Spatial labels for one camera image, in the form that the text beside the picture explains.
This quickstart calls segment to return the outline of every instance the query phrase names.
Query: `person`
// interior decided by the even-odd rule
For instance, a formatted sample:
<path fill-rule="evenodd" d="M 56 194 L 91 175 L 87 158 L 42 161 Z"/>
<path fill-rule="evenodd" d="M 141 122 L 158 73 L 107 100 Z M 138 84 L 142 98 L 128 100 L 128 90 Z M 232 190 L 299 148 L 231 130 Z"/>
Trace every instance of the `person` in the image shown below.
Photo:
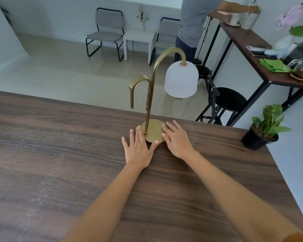
<path fill-rule="evenodd" d="M 241 13 L 250 12 L 258 13 L 258 6 L 244 6 L 238 3 L 232 3 L 225 0 L 183 0 L 181 8 L 181 27 L 176 38 L 176 47 L 181 48 L 186 60 L 194 61 L 196 48 L 203 33 L 203 24 L 206 17 L 213 17 L 223 22 L 229 22 L 231 14 L 226 13 Z M 181 56 L 176 53 L 174 62 L 181 61 Z"/>
<path fill-rule="evenodd" d="M 303 242 L 303 233 L 273 207 L 262 201 L 195 151 L 186 131 L 166 122 L 162 134 L 169 150 L 199 176 L 238 234 L 246 242 Z M 107 242 L 120 220 L 140 172 L 149 165 L 158 141 L 147 148 L 141 126 L 130 130 L 129 145 L 122 138 L 126 165 L 89 206 L 62 242 Z"/>

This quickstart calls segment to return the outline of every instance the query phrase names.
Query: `hand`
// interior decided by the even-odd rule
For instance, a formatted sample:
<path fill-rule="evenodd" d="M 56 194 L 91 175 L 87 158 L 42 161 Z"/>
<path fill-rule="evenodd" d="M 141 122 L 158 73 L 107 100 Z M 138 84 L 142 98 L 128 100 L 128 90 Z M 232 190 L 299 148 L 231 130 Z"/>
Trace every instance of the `hand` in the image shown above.
<path fill-rule="evenodd" d="M 259 6 L 249 6 L 248 7 L 248 12 L 250 12 L 250 13 L 259 13 L 260 8 L 259 8 Z"/>
<path fill-rule="evenodd" d="M 157 140 L 153 142 L 148 150 L 141 126 L 136 127 L 136 137 L 133 135 L 133 129 L 130 130 L 129 137 L 130 146 L 128 146 L 124 137 L 121 138 L 123 147 L 125 148 L 126 163 L 137 165 L 142 170 L 149 165 L 159 142 Z"/>
<path fill-rule="evenodd" d="M 178 158 L 185 160 L 188 156 L 194 153 L 194 149 L 186 134 L 186 131 L 174 120 L 174 125 L 166 122 L 162 128 L 165 133 L 162 137 L 167 143 L 169 150 Z"/>
<path fill-rule="evenodd" d="M 231 20 L 231 18 L 232 18 L 232 14 L 226 14 L 226 15 L 224 15 L 223 17 L 222 17 L 222 22 L 224 22 L 224 23 L 230 23 L 230 20 Z"/>

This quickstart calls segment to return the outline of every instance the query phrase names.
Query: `white side table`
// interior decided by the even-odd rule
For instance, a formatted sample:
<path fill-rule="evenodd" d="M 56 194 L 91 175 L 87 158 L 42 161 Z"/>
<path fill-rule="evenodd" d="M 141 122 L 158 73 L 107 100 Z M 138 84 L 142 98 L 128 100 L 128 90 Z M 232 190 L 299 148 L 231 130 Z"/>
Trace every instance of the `white side table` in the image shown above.
<path fill-rule="evenodd" d="M 127 40 L 146 42 L 149 44 L 148 49 L 148 63 L 150 63 L 151 51 L 154 45 L 155 32 L 153 31 L 141 31 L 141 30 L 128 30 L 123 36 L 123 51 L 125 54 L 125 60 L 127 60 Z"/>

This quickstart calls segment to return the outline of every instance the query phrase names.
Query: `beige floor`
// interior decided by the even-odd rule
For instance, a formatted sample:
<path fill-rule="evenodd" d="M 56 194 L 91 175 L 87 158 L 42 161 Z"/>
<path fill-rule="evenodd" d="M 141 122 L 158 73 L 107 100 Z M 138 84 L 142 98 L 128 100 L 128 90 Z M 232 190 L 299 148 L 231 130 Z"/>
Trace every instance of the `beige floor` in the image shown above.
<path fill-rule="evenodd" d="M 152 73 L 147 53 L 128 51 L 128 60 L 119 62 L 115 48 L 102 47 L 89 58 L 83 43 L 30 35 L 18 37 L 30 58 L 0 73 L 0 91 L 132 110 L 130 80 L 140 74 L 150 77 Z M 195 120 L 207 104 L 204 82 L 190 98 L 169 96 L 164 81 L 172 60 L 166 58 L 157 71 L 152 114 Z M 133 111 L 146 112 L 147 87 L 147 82 L 136 86 Z"/>

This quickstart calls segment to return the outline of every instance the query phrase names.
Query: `glass mug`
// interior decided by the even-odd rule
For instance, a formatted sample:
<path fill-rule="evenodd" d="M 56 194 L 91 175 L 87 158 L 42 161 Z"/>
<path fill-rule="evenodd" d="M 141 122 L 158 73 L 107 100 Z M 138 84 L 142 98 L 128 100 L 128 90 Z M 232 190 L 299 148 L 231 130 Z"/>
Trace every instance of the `glass mug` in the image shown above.
<path fill-rule="evenodd" d="M 294 71 L 291 73 L 292 77 L 295 77 L 299 80 L 303 80 L 303 58 L 302 59 L 294 59 L 292 60 L 286 67 L 290 68 L 294 64 L 297 64 L 294 68 Z"/>

